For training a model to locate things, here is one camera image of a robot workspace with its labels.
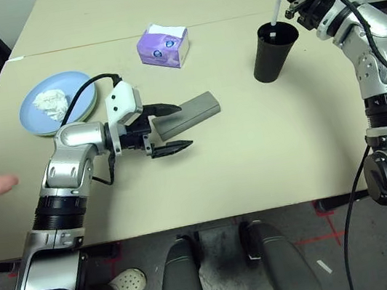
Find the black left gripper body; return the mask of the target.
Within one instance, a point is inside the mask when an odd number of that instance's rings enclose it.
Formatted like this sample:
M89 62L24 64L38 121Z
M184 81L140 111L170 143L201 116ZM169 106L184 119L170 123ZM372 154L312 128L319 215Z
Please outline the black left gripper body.
M151 125L147 116L137 118L129 126L119 125L119 139L121 148L131 150L143 150L147 156L154 157L153 144L150 142L149 134Z

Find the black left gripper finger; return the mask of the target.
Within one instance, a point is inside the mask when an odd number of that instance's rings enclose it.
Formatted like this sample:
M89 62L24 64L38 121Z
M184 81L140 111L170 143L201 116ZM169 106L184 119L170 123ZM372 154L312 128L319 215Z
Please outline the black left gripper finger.
M191 140L179 140L168 142L161 147L152 147L151 157L157 158L162 156L171 156L172 154L179 153L185 148L188 148L192 144L193 142Z
M181 111L181 107L173 104L165 104L165 103L158 103L153 105L144 105L143 106L143 113L145 115L149 116L168 116L172 115L173 113L177 113L178 111Z

